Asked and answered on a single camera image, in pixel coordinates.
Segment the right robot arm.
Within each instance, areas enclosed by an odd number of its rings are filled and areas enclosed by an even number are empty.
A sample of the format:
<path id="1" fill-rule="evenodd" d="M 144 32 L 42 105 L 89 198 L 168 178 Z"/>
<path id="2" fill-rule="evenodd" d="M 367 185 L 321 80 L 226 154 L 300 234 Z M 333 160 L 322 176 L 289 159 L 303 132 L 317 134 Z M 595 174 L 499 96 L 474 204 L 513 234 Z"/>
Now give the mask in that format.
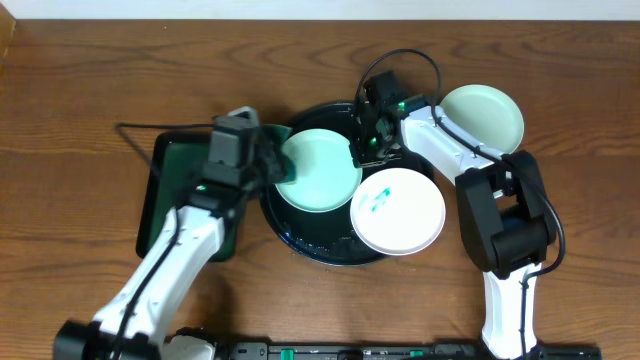
<path id="1" fill-rule="evenodd" d="M 386 255 L 426 248 L 441 232 L 445 205 L 434 183 L 390 162 L 411 155 L 428 162 L 455 188 L 460 236 L 482 272 L 482 340 L 498 359 L 522 359 L 537 340 L 534 287 L 548 246 L 561 242 L 559 217 L 538 165 L 520 149 L 524 119 L 507 95 L 465 86 L 442 101 L 423 95 L 357 99 L 352 111 L 355 163 L 374 174 L 350 208 L 357 236 Z"/>

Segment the green scouring sponge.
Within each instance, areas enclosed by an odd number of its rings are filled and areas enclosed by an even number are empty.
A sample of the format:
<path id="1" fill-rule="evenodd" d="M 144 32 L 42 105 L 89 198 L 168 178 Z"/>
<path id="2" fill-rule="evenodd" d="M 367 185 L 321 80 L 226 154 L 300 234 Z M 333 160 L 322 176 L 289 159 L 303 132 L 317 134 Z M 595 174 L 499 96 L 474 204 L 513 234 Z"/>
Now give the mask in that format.
<path id="1" fill-rule="evenodd" d="M 266 171 L 271 184 L 289 183 L 295 179 L 295 165 L 283 152 L 285 141 L 292 129 L 283 125 L 266 124 L 261 126 L 266 140 Z"/>

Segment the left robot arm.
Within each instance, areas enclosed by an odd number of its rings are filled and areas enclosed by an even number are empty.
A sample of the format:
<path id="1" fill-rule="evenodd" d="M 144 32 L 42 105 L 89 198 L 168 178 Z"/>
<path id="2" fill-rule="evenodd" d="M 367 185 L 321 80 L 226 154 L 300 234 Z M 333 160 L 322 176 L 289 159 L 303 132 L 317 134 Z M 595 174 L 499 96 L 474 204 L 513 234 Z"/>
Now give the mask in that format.
<path id="1" fill-rule="evenodd" d="M 67 321 L 56 359 L 160 359 L 176 311 L 203 266 L 226 242 L 247 202 L 294 171 L 281 147 L 288 128 L 257 126 L 211 133 L 194 179 L 179 185 L 164 225 L 121 291 L 88 324 Z"/>

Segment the white plate green stain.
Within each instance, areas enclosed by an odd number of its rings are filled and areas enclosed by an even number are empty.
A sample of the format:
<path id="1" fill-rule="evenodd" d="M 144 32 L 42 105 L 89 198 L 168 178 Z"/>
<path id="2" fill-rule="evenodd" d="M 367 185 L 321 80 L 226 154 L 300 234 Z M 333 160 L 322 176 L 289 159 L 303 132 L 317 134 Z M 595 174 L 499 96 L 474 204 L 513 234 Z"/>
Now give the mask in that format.
<path id="1" fill-rule="evenodd" d="M 350 205 L 352 227 L 369 248 L 405 256 L 428 247 L 446 219 L 444 198 L 427 176 L 389 168 L 365 179 Z"/>

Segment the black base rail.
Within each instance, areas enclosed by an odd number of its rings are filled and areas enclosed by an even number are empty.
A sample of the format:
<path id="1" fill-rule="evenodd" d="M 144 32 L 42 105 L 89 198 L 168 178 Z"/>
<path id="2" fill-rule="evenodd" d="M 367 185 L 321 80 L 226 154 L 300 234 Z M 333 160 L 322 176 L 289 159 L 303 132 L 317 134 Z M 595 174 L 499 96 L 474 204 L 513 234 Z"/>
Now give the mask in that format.
<path id="1" fill-rule="evenodd" d="M 426 346 L 271 343 L 216 340 L 202 329 L 182 328 L 169 337 L 164 359 L 213 360 L 481 360 L 493 355 L 482 343 L 454 342 Z"/>

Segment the rectangular black water tray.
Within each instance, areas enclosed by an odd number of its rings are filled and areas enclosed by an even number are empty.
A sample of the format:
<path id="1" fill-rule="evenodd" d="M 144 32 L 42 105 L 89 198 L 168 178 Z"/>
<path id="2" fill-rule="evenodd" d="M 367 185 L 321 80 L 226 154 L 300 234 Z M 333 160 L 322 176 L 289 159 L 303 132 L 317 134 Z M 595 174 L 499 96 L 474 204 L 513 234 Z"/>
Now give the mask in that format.
<path id="1" fill-rule="evenodd" d="M 155 141 L 152 162 L 159 177 L 148 179 L 136 240 L 136 254 L 147 255 L 160 234 L 171 208 L 185 203 L 211 205 L 216 189 L 202 178 L 208 160 L 211 135 L 205 132 L 170 131 Z"/>

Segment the mint plate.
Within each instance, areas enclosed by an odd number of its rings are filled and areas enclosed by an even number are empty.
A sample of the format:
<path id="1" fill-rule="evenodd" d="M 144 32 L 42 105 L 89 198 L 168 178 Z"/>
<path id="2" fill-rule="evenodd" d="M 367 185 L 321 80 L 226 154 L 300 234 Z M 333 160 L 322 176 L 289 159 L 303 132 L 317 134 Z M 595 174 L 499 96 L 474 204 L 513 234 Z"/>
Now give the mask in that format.
<path id="1" fill-rule="evenodd" d="M 507 94 L 488 85 L 471 84 L 451 91 L 440 106 L 470 135 L 504 153 L 514 152 L 524 137 L 524 117 Z"/>
<path id="2" fill-rule="evenodd" d="M 323 213 L 346 204 L 363 178 L 356 168 L 350 142 L 326 129 L 305 130 L 287 139 L 282 152 L 293 163 L 291 181 L 276 184 L 281 197 L 306 212 Z"/>

